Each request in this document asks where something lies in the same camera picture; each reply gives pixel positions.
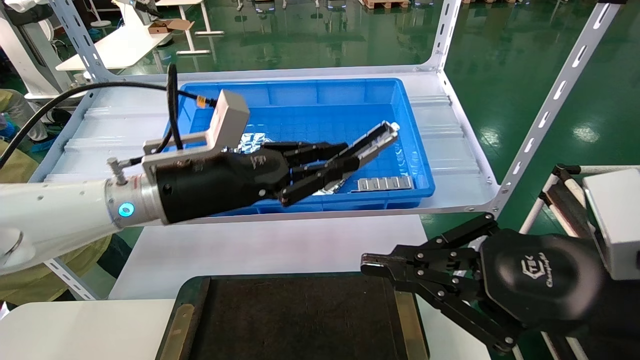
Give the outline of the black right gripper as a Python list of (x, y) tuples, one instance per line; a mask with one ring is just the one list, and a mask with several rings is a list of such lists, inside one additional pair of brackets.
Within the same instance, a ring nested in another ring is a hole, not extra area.
[[(608, 282), (595, 243), (498, 230), (493, 214), (480, 214), (423, 244), (364, 253), (359, 268), (416, 294), (498, 353), (510, 353), (524, 328), (571, 333), (585, 326)], [(479, 252), (470, 247), (482, 237)], [(487, 296), (480, 281), (447, 273), (476, 273), (480, 260)]]

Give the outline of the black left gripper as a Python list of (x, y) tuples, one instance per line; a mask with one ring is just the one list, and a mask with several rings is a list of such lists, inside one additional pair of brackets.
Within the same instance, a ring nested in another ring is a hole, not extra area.
[[(348, 147), (346, 142), (265, 142), (254, 153), (220, 152), (183, 165), (160, 166), (156, 178), (164, 222), (251, 207), (278, 193), (281, 205), (290, 207), (361, 166), (357, 157), (327, 161)], [(306, 165), (319, 161), (327, 162)]]

